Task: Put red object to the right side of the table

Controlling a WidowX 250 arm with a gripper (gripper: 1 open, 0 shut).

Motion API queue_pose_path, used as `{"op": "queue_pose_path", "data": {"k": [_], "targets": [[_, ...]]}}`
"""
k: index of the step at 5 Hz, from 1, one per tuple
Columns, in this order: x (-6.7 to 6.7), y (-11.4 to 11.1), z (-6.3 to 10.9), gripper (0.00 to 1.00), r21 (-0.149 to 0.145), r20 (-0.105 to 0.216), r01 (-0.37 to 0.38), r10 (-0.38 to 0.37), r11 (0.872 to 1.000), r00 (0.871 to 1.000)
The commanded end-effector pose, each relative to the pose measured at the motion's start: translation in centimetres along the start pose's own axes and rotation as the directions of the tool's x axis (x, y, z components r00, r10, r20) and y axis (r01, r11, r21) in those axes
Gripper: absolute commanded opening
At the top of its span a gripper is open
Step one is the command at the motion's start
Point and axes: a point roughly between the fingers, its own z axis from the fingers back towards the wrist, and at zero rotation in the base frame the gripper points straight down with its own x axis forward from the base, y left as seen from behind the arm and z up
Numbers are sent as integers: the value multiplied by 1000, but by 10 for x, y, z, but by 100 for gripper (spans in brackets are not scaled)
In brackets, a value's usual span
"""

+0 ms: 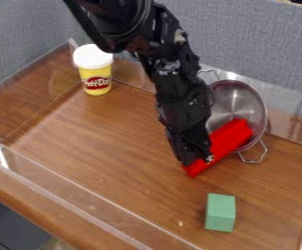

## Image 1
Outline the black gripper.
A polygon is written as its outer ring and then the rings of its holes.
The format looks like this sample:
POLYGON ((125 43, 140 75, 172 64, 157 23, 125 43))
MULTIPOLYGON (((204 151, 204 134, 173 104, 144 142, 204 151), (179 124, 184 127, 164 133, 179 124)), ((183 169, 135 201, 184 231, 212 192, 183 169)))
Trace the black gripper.
POLYGON ((187 78, 176 69, 156 70, 151 78, 157 118, 176 160, 181 160, 184 166, 197 159, 211 163, 213 156, 205 129, 211 117, 211 88, 197 75, 187 78))

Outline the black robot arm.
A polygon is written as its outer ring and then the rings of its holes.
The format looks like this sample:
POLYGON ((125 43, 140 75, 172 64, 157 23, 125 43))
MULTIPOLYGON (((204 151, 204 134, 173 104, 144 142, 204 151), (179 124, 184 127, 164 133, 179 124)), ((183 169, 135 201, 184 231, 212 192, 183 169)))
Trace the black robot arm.
POLYGON ((63 0, 83 31, 105 53, 135 55, 155 87, 155 108, 183 165, 209 163, 212 92, 199 77, 188 34, 153 0, 63 0))

